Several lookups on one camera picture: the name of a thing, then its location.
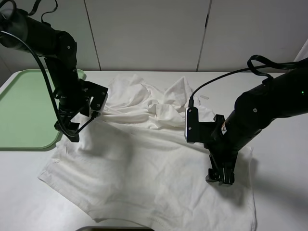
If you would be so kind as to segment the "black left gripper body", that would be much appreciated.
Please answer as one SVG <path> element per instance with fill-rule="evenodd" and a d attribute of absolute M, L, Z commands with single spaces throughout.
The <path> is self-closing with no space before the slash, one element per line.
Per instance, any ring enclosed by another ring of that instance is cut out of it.
<path fill-rule="evenodd" d="M 86 106 L 85 91 L 82 88 L 83 81 L 84 80 L 80 80 L 81 94 L 78 94 L 78 98 L 76 99 L 71 96 L 67 97 L 61 92 L 59 87 L 54 90 L 54 97 L 59 100 L 58 114 L 65 129 L 67 129 L 67 124 L 71 122 L 71 119 L 80 113 L 80 111 Z M 94 118 L 90 117 L 89 121 L 87 121 L 81 128 L 78 128 L 78 130 L 82 130 L 93 120 Z"/>

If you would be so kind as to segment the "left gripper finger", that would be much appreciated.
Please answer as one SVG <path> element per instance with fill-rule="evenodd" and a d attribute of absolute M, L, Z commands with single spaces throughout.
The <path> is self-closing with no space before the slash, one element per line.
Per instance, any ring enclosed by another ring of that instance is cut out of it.
<path fill-rule="evenodd" d="M 66 129 L 64 133 L 71 142 L 79 142 L 78 129 Z"/>
<path fill-rule="evenodd" d="M 67 124 L 67 129 L 78 129 L 79 128 L 79 123 L 76 122 L 69 122 Z"/>

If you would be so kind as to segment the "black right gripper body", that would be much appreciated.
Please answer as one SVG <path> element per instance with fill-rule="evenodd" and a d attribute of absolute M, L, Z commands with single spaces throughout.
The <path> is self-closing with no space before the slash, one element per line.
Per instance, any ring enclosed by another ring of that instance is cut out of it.
<path fill-rule="evenodd" d="M 223 168 L 235 169 L 239 149 L 236 147 L 236 117 L 229 115 L 227 119 L 223 115 L 215 115 L 216 128 L 211 134 L 213 140 L 204 143 L 204 147 L 210 152 L 211 168 L 219 173 Z"/>

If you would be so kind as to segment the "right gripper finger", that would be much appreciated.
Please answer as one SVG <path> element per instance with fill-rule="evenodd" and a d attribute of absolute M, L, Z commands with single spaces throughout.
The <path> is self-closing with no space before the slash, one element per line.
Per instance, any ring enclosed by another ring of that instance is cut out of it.
<path fill-rule="evenodd" d="M 219 173 L 217 170 L 209 168 L 208 169 L 208 175 L 205 178 L 206 182 L 213 183 L 213 182 L 219 182 Z"/>
<path fill-rule="evenodd" d="M 233 185 L 235 181 L 234 169 L 223 168 L 221 172 L 220 185 Z"/>

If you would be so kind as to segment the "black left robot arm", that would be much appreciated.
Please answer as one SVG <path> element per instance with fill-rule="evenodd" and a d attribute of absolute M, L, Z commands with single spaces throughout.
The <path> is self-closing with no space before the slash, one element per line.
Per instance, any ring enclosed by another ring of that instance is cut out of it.
<path fill-rule="evenodd" d="M 96 86 L 78 77 L 77 43 L 73 37 L 12 8 L 0 12 L 0 43 L 32 54 L 42 71 L 57 118 L 55 129 L 71 142 L 79 142 L 83 127 L 71 120 L 78 113 L 90 115 L 90 99 Z"/>

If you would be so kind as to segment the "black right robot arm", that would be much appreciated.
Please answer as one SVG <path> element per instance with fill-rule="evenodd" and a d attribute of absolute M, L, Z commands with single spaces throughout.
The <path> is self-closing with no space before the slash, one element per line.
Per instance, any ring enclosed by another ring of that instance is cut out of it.
<path fill-rule="evenodd" d="M 307 59 L 279 64 L 253 55 L 247 66 L 265 79 L 237 98 L 228 118 L 215 115 L 209 123 L 209 140 L 204 147 L 210 151 L 212 167 L 207 182 L 232 185 L 238 152 L 246 144 L 275 119 L 308 112 Z"/>

